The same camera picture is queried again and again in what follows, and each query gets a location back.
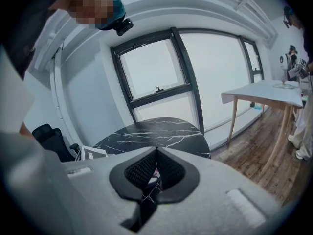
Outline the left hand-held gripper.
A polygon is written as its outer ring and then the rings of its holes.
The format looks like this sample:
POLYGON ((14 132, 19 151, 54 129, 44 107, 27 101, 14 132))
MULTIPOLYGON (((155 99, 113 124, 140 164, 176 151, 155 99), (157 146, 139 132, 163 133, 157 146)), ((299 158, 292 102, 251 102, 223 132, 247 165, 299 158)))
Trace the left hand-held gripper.
POLYGON ((75 161, 93 160, 97 158, 108 157, 105 150, 84 145, 79 146, 78 144, 75 144, 74 151, 77 154, 75 161))

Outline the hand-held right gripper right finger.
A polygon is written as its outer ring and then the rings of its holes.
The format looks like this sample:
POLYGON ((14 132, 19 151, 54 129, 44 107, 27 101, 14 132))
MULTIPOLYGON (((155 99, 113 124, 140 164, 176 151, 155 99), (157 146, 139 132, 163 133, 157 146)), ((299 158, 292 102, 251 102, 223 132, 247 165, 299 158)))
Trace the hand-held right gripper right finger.
POLYGON ((163 183, 143 235, 249 235, 280 210, 273 196, 226 164, 170 148, 159 153, 183 174, 163 183))

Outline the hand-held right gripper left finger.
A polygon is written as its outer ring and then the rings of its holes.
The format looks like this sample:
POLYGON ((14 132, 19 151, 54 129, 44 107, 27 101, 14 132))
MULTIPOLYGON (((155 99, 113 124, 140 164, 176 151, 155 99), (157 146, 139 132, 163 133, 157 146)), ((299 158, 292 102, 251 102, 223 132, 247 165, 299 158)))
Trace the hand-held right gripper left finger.
POLYGON ((62 164, 64 235, 157 234, 157 186, 136 187, 140 175, 152 177, 156 150, 145 147, 107 158, 62 164))

